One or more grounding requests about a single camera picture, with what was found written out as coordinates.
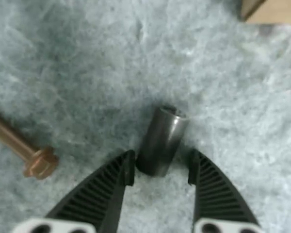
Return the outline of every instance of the copper bolt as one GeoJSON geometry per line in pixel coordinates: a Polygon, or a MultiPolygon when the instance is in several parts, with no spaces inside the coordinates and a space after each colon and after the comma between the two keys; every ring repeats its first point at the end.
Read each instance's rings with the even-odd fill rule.
{"type": "Polygon", "coordinates": [[[0,119],[0,141],[11,148],[24,162],[24,176],[34,176],[42,180],[49,176],[58,165],[53,148],[38,149],[12,130],[0,119]]]}

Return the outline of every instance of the carpet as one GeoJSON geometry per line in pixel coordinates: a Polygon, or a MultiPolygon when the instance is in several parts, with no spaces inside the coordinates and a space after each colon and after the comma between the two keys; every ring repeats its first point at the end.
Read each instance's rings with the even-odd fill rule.
{"type": "Polygon", "coordinates": [[[239,0],[0,0],[0,114],[60,158],[43,181],[0,142],[0,233],[44,216],[156,106],[191,118],[168,175],[137,172],[119,233],[189,233],[185,148],[212,159],[268,233],[291,233],[291,26],[240,22],[239,0]]]}

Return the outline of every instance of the cardboard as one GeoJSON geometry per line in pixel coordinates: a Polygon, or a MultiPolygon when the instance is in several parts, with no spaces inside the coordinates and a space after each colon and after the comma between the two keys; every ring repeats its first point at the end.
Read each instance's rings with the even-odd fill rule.
{"type": "Polygon", "coordinates": [[[242,18],[247,23],[291,24],[291,0],[243,0],[242,18]]]}

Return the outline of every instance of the bolt shank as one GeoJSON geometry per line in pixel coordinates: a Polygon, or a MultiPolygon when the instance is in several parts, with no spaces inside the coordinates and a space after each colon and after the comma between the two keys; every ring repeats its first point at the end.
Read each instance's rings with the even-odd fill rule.
{"type": "Polygon", "coordinates": [[[11,148],[22,160],[29,161],[37,151],[35,147],[29,144],[19,134],[7,126],[0,119],[0,141],[11,148]]]}

